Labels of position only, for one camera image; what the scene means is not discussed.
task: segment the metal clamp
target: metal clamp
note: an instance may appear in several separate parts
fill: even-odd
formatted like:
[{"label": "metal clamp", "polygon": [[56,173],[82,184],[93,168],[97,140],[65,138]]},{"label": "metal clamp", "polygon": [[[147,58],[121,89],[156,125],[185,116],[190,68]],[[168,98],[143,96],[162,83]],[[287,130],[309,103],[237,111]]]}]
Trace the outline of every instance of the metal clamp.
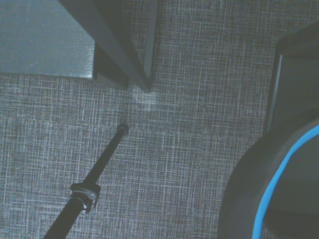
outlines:
[{"label": "metal clamp", "polygon": [[101,187],[99,185],[85,184],[85,183],[73,183],[70,187],[72,194],[68,200],[71,198],[78,198],[83,203],[83,211],[87,214],[90,212],[92,204],[96,207]]}]

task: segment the black rod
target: black rod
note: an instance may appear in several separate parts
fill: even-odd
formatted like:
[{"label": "black rod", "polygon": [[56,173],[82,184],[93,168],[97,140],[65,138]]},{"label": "black rod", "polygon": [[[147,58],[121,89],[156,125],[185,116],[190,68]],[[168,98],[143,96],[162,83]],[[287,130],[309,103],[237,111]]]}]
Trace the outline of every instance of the black rod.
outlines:
[{"label": "black rod", "polygon": [[82,210],[82,201],[78,198],[71,198],[43,239],[65,239]]},{"label": "black rod", "polygon": [[112,138],[106,149],[103,151],[100,158],[96,161],[86,178],[83,180],[83,183],[96,184],[107,163],[110,161],[112,154],[119,145],[122,137],[127,134],[128,129],[129,128],[126,124],[121,124],[118,126],[114,137]]},{"label": "black rod", "polygon": [[[110,158],[113,155],[117,146],[119,145],[122,137],[126,135],[128,131],[129,127],[126,124],[121,124],[117,127],[114,137],[112,138],[106,149],[103,151],[100,158],[96,161],[93,168],[88,173],[88,175],[83,181],[83,184],[81,185],[86,184],[87,186],[97,186],[95,185],[96,182],[98,181],[107,163],[110,161]],[[87,206],[92,204],[92,201],[91,203],[89,202],[90,195],[85,195],[82,192],[78,191],[72,193],[62,212],[56,218],[53,225],[50,227],[43,239],[65,239],[81,211],[85,209],[87,210]]]}]

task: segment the gray patterned carpet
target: gray patterned carpet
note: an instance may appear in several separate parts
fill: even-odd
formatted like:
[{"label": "gray patterned carpet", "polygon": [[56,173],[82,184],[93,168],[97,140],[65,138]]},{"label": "gray patterned carpet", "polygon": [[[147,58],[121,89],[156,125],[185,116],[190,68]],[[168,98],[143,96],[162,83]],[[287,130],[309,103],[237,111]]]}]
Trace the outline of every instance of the gray patterned carpet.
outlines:
[{"label": "gray patterned carpet", "polygon": [[[123,12],[143,59],[147,2]],[[275,44],[318,18],[315,0],[163,0],[151,94],[2,75],[0,238],[42,238],[127,121],[97,209],[68,238],[216,239],[227,180],[262,133]]]}]

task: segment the blue stripe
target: blue stripe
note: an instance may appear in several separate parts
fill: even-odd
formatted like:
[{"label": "blue stripe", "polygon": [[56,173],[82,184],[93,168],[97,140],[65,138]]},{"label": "blue stripe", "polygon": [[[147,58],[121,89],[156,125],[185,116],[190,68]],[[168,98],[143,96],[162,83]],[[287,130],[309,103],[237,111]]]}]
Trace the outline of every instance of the blue stripe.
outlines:
[{"label": "blue stripe", "polygon": [[255,222],[254,222],[254,228],[253,228],[253,235],[252,239],[259,239],[260,238],[260,232],[262,229],[263,219],[264,215],[266,213],[267,207],[269,205],[271,196],[274,192],[275,186],[283,173],[287,163],[289,162],[290,157],[296,152],[304,143],[312,139],[313,137],[317,136],[319,134],[319,125],[316,127],[310,129],[308,132],[306,132],[303,136],[301,136],[296,143],[291,147],[291,149],[288,151],[286,156],[284,157],[284,160],[278,167],[277,171],[275,172],[273,178],[270,180],[269,185],[267,186],[267,189],[259,203],[258,211],[256,213]]}]

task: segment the black pole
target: black pole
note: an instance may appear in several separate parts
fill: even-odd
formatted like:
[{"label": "black pole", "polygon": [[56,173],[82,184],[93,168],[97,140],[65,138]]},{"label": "black pole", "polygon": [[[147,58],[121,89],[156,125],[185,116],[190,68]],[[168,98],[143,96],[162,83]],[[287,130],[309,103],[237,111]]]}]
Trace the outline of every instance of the black pole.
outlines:
[{"label": "black pole", "polygon": [[83,203],[77,198],[71,198],[59,214],[43,239],[64,239],[71,230],[75,220],[83,210]]},{"label": "black pole", "polygon": [[83,183],[96,184],[105,166],[110,161],[110,158],[112,157],[112,154],[114,153],[116,147],[119,145],[122,137],[127,134],[128,130],[129,127],[126,124],[121,124],[118,126],[116,134],[114,135],[104,152],[101,154],[100,158],[96,161],[86,178],[83,180]]},{"label": "black pole", "polygon": [[96,205],[101,188],[95,184],[110,161],[122,137],[128,131],[129,127],[126,124],[119,125],[114,137],[96,161],[83,183],[71,185],[72,195],[43,239],[65,239],[81,211],[86,210],[87,213],[90,212],[93,201],[95,201],[94,205]]}]

